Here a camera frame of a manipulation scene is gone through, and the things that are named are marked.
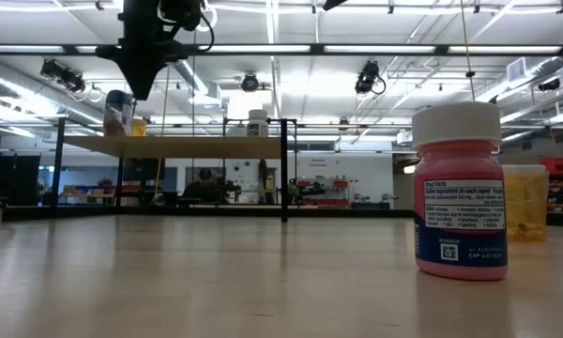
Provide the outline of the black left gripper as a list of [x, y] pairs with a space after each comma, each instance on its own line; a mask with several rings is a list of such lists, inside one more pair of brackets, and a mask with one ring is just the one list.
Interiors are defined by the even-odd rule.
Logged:
[[145, 68], [124, 63], [121, 71], [133, 96], [147, 100], [157, 75], [166, 62], [185, 59], [191, 50], [175, 40], [180, 30], [193, 31], [202, 19], [200, 0], [123, 0], [117, 19], [123, 24], [123, 37], [117, 45], [100, 45], [96, 56], [117, 61], [124, 57], [144, 58], [151, 63]]

